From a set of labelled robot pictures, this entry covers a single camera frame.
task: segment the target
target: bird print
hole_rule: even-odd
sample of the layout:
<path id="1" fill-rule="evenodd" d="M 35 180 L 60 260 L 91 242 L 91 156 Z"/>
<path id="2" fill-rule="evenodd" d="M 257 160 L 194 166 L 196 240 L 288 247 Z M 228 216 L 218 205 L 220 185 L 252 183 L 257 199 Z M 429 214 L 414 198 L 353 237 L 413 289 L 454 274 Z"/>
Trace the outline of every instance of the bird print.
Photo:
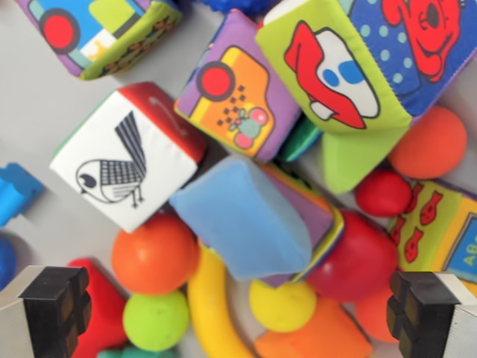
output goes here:
<path id="1" fill-rule="evenodd" d="M 115 132 L 131 156 L 131 161 L 96 159 L 83 163 L 76 173 L 81 194 L 91 195 L 105 204 L 133 198 L 133 207 L 143 202 L 141 184 L 146 176 L 146 160 L 142 141 L 131 111 L 116 127 Z"/>

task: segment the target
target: orange foam ball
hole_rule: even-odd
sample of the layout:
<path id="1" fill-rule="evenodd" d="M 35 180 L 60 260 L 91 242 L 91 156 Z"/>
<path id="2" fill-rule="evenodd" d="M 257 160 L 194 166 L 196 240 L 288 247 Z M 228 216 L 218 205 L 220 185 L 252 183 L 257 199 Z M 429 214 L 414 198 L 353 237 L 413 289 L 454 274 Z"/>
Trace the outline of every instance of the orange foam ball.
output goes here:
<path id="1" fill-rule="evenodd" d="M 120 231 L 113 271 L 120 283 L 142 295 L 163 295 L 182 286 L 198 265 L 195 235 L 178 217 L 156 214 L 133 233 Z"/>
<path id="2" fill-rule="evenodd" d="M 363 300 L 356 302 L 356 319 L 363 330 L 375 339 L 383 342 L 396 342 L 386 321 L 386 307 L 393 292 L 387 285 L 375 291 Z"/>
<path id="3" fill-rule="evenodd" d="M 432 179 L 453 170 L 464 158 L 467 133 L 450 110 L 434 106 L 389 154 L 391 165 L 415 179 Z"/>

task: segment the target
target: toy pile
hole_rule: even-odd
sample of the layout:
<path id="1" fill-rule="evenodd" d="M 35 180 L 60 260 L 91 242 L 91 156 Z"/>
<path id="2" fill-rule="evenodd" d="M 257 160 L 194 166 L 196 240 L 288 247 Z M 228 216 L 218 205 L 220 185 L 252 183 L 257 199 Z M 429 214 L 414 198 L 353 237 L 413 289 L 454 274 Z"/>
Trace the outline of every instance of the toy pile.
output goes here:
<path id="1" fill-rule="evenodd" d="M 182 16 L 171 0 L 115 1 L 115 19 L 106 0 L 17 2 L 82 79 L 134 64 Z M 272 1 L 203 2 L 228 14 L 180 97 L 152 82 L 119 88 L 51 161 L 121 228 L 111 260 L 131 293 L 125 300 L 93 260 L 69 264 L 87 270 L 91 300 L 72 356 L 175 358 L 192 323 L 211 358 L 365 358 L 370 338 L 418 357 L 409 347 L 421 337 L 388 327 L 388 299 L 401 298 L 393 273 L 448 271 L 477 295 L 477 197 L 435 180 L 466 151 L 460 119 L 435 102 L 477 51 L 477 3 L 283 0 L 258 25 L 244 13 Z M 203 133 L 233 152 L 207 171 Z M 316 142 L 324 189 L 354 190 L 368 216 L 286 163 Z M 0 188 L 6 224 L 42 186 L 9 165 Z M 372 217 L 390 219 L 388 230 Z M 14 256 L 0 239 L 0 289 Z M 253 349 L 230 317 L 227 272 L 250 281 L 266 328 Z"/>

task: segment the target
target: blue polka dot fabric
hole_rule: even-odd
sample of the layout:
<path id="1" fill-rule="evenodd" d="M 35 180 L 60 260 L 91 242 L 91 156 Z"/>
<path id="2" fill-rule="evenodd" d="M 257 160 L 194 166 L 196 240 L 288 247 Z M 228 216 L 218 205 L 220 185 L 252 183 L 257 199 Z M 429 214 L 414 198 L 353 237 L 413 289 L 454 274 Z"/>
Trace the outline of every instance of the blue polka dot fabric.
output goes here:
<path id="1" fill-rule="evenodd" d="M 354 0 L 348 5 L 345 11 L 412 116 L 437 100 L 477 49 L 475 0 Z"/>

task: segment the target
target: red cartoon dog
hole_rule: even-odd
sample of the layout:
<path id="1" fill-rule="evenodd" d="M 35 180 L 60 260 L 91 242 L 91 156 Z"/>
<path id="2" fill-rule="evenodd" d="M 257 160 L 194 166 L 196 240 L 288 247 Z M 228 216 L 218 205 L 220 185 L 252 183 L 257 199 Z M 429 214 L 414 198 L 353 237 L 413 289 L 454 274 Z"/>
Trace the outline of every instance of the red cartoon dog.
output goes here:
<path id="1" fill-rule="evenodd" d="M 285 62 L 307 93 L 310 108 L 322 120 L 331 118 L 356 129 L 365 129 L 363 117 L 379 114 L 377 96 L 346 43 L 331 29 L 314 33 L 299 22 Z"/>
<path id="2" fill-rule="evenodd" d="M 404 22 L 417 68 L 438 82 L 459 38 L 460 1 L 382 0 L 382 11 L 391 26 Z"/>

